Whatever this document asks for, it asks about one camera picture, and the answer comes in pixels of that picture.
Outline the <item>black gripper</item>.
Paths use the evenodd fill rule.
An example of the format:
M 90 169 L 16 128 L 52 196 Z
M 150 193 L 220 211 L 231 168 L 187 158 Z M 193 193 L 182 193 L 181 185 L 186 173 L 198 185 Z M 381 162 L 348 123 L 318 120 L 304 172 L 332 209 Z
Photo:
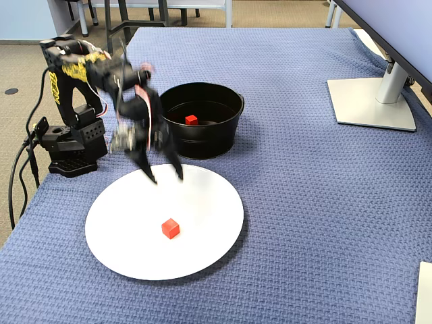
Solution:
M 111 151 L 129 153 L 129 158 L 154 184 L 146 152 L 163 152 L 174 167 L 178 178 L 184 179 L 182 164 L 176 153 L 171 130 L 163 119 L 161 99 L 156 90 L 136 87 L 135 96 L 126 101 L 119 89 L 111 93 L 117 126 L 111 137 Z

